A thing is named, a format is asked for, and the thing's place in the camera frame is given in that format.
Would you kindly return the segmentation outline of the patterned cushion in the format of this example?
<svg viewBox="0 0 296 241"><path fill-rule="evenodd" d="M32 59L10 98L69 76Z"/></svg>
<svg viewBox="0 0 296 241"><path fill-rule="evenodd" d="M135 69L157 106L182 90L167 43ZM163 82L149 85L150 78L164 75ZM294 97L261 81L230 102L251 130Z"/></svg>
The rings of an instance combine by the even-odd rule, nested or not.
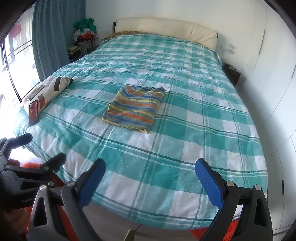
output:
<svg viewBox="0 0 296 241"><path fill-rule="evenodd" d="M73 81L68 77L48 77L37 84L22 100L22 107L29 114L29 105L38 101L38 113L44 110Z"/></svg>

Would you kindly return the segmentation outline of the cream padded headboard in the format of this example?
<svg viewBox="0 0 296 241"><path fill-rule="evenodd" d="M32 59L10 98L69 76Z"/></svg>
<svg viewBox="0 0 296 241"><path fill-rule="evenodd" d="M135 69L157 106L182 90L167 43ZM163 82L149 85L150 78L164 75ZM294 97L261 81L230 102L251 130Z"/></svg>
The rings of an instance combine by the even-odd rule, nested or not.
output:
<svg viewBox="0 0 296 241"><path fill-rule="evenodd" d="M136 31L169 36L201 44L215 50L218 32L188 21L154 17L121 18L112 24L112 32Z"/></svg>

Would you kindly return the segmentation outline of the wall socket plate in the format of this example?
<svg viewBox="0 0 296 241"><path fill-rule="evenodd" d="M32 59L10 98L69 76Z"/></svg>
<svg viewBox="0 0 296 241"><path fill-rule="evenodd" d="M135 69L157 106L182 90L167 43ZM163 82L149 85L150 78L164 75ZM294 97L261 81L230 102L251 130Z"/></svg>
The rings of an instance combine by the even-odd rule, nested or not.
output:
<svg viewBox="0 0 296 241"><path fill-rule="evenodd" d="M223 49L231 54L234 54L236 51L235 46L232 44L222 44L221 49Z"/></svg>

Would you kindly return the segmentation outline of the blue curtain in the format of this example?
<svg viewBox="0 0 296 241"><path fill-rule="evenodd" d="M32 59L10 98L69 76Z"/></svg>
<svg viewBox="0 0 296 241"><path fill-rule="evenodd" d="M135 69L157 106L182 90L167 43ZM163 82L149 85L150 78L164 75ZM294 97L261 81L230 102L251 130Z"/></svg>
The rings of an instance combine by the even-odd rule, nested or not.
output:
<svg viewBox="0 0 296 241"><path fill-rule="evenodd" d="M32 46L40 81L70 63L67 48L73 44L74 22L86 17L86 1L36 1Z"/></svg>

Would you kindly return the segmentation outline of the striped knit sweater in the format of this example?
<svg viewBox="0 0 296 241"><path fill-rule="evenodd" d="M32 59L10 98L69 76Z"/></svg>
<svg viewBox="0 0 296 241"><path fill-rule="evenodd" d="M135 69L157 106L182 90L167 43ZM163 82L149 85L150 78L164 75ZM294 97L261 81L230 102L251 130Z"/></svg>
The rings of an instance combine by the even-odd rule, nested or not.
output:
<svg viewBox="0 0 296 241"><path fill-rule="evenodd" d="M114 126L148 133L164 95L163 87L123 86L109 103L102 120Z"/></svg>

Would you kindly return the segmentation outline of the dark nightstand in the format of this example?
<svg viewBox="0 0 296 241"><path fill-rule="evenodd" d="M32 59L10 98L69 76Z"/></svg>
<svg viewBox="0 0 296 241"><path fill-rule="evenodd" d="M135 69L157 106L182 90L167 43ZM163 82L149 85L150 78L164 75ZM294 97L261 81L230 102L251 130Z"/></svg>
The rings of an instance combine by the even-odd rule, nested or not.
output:
<svg viewBox="0 0 296 241"><path fill-rule="evenodd" d="M224 59L222 61L222 69L227 78L230 80L230 82L233 84L234 87L236 87L238 80L241 76L241 73L232 65L227 63Z"/></svg>

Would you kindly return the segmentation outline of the pile of colourful clothes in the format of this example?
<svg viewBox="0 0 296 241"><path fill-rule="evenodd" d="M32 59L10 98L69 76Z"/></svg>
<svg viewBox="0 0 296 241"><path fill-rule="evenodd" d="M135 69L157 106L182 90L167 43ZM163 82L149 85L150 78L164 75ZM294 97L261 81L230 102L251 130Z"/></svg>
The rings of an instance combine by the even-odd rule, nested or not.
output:
<svg viewBox="0 0 296 241"><path fill-rule="evenodd" d="M72 36L73 44L67 48L70 62L75 62L81 57L93 52L98 44L99 35L92 18L84 18L74 22L75 32Z"/></svg>

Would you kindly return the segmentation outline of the smartphone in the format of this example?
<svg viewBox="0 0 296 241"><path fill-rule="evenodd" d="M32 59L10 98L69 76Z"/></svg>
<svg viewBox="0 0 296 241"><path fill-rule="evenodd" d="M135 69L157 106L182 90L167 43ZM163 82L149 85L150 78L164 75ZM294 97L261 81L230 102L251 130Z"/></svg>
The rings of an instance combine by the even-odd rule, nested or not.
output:
<svg viewBox="0 0 296 241"><path fill-rule="evenodd" d="M39 103L34 100L29 105L29 126L33 126L39 122Z"/></svg>

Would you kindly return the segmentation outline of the white wardrobe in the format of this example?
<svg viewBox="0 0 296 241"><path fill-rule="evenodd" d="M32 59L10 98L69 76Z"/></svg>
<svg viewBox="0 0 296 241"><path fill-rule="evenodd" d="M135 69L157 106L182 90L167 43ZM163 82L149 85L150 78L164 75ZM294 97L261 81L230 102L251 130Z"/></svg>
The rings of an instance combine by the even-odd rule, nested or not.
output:
<svg viewBox="0 0 296 241"><path fill-rule="evenodd" d="M264 1L236 88L262 145L273 232L286 232L295 221L295 38Z"/></svg>

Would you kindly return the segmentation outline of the teal plaid bedspread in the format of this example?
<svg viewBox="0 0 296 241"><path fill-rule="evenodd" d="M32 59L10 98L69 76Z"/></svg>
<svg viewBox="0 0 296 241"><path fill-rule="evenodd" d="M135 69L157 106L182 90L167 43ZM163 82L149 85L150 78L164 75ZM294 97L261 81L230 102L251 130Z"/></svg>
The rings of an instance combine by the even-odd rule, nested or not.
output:
<svg viewBox="0 0 296 241"><path fill-rule="evenodd" d="M267 192L268 174L254 122L222 69L200 44L152 34L110 37L51 75L72 83L29 125L14 113L16 135L58 172L77 179L101 158L106 173L93 202L142 225L207 227L217 213L195 173L203 158L225 180Z"/></svg>

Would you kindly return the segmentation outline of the green stool frame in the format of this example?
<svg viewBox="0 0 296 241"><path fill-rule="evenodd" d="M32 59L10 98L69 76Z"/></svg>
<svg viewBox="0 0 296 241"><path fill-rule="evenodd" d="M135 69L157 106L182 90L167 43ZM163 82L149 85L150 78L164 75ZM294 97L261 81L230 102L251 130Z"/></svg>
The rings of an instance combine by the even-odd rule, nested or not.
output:
<svg viewBox="0 0 296 241"><path fill-rule="evenodd" d="M135 231L129 230L123 241L134 241L134 235L135 235Z"/></svg>

